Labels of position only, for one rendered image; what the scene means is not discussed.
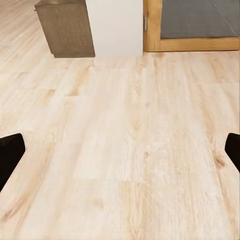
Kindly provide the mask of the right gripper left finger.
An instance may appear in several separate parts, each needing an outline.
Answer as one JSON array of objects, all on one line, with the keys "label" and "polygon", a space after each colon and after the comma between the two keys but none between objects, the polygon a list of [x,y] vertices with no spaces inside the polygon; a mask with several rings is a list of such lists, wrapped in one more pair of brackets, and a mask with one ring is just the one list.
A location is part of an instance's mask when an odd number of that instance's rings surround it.
[{"label": "right gripper left finger", "polygon": [[21,133],[0,138],[0,192],[25,153]]}]

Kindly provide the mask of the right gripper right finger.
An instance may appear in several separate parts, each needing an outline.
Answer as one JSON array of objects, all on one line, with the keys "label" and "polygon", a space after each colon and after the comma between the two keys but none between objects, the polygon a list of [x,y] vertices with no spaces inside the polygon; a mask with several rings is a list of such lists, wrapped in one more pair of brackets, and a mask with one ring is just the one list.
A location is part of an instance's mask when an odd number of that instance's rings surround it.
[{"label": "right gripper right finger", "polygon": [[240,134],[228,134],[225,143],[225,152],[240,172]]}]

